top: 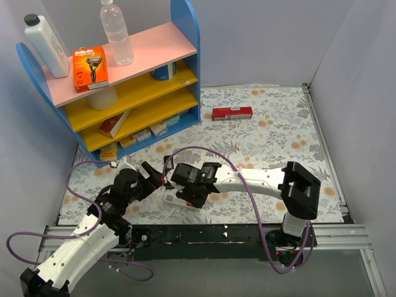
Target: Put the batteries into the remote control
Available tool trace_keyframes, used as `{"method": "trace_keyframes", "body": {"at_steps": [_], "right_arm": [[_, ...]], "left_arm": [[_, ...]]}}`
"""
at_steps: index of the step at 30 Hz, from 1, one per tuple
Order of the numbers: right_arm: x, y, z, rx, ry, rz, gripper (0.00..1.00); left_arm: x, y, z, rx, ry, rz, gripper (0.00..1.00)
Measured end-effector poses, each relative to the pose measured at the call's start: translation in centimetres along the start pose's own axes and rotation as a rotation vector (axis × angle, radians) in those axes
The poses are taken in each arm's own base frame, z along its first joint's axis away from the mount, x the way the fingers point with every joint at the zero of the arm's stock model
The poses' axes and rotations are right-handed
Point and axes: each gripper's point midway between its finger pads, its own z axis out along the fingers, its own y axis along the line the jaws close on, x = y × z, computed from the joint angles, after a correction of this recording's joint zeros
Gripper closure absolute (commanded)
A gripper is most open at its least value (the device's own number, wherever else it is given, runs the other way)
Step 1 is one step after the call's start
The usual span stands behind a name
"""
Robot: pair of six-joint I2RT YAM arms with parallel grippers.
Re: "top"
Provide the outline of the white air conditioner remote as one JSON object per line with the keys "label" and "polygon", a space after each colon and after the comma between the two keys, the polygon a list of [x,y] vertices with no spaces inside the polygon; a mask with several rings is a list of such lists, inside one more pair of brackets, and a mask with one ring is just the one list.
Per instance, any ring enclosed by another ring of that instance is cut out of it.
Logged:
{"label": "white air conditioner remote", "polygon": [[186,202],[185,200],[182,200],[175,195],[167,194],[164,198],[164,202],[171,204],[173,206],[178,206],[178,207],[185,207],[185,208],[191,208],[194,207],[192,204]]}

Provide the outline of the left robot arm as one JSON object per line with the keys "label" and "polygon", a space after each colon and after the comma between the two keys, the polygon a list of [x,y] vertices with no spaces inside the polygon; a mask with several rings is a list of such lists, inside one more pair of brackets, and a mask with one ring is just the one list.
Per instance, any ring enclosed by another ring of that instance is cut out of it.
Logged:
{"label": "left robot arm", "polygon": [[109,250],[135,248],[132,225],[123,217],[126,209],[163,184],[160,172],[146,161],[141,166],[147,178],[126,160],[119,162],[113,183],[99,192],[72,234],[50,258],[21,274],[24,296],[69,296],[76,283]]}

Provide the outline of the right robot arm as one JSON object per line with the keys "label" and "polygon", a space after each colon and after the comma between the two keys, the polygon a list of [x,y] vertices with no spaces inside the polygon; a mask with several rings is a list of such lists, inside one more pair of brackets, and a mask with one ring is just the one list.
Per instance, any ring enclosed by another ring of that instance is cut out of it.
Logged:
{"label": "right robot arm", "polygon": [[216,162],[205,162],[201,168],[179,163],[166,178],[177,189],[176,196],[197,209],[212,193],[250,192],[282,200],[286,214],[280,238],[287,246],[297,244],[307,222],[317,218],[321,182],[294,161],[272,170],[234,170]]}

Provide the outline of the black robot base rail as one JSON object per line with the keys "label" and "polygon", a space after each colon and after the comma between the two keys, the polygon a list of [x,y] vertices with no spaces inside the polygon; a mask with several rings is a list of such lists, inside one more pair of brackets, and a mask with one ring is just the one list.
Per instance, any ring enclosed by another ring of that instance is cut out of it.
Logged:
{"label": "black robot base rail", "polygon": [[258,259],[267,261],[256,224],[136,225],[124,259]]}

